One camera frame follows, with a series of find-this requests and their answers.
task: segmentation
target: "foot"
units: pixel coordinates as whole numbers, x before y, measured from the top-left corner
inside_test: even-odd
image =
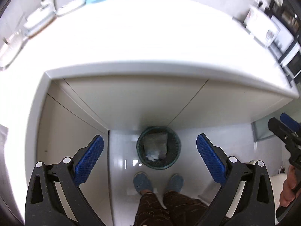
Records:
[[[139,172],[135,175],[133,180],[135,189],[141,195],[144,195],[147,192],[154,192],[151,181],[148,179],[147,175],[144,172]]]
[[[179,174],[175,174],[171,177],[171,179],[168,182],[168,185],[165,188],[165,193],[168,191],[176,191],[180,192],[182,190],[182,187],[184,185],[184,179]]]

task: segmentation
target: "wall socket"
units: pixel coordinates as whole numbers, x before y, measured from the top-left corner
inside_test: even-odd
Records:
[[[253,1],[253,5],[257,7],[260,1],[262,2],[261,8],[262,8],[263,10],[264,10],[265,8],[268,8],[268,7],[269,7],[269,3],[267,2],[267,0],[254,0],[254,1]]]

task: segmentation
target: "brown pants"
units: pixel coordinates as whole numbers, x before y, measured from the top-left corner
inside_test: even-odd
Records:
[[[175,191],[164,194],[164,209],[153,193],[140,199],[134,226],[194,226],[208,206],[199,199],[191,199]]]

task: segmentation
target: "kitchen counter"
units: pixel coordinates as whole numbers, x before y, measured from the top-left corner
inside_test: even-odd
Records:
[[[5,163],[24,217],[52,79],[170,75],[235,82],[298,98],[268,49],[232,17],[189,0],[108,0],[57,18],[0,72]]]

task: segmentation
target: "blue textured pad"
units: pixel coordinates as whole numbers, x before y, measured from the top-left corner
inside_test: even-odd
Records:
[[[201,134],[197,137],[197,149],[213,180],[223,186],[226,183],[226,167]]]
[[[298,132],[301,129],[301,125],[286,113],[281,114],[280,120],[294,133]]]
[[[99,136],[75,167],[74,183],[79,186],[87,181],[95,163],[103,151],[103,138]]]

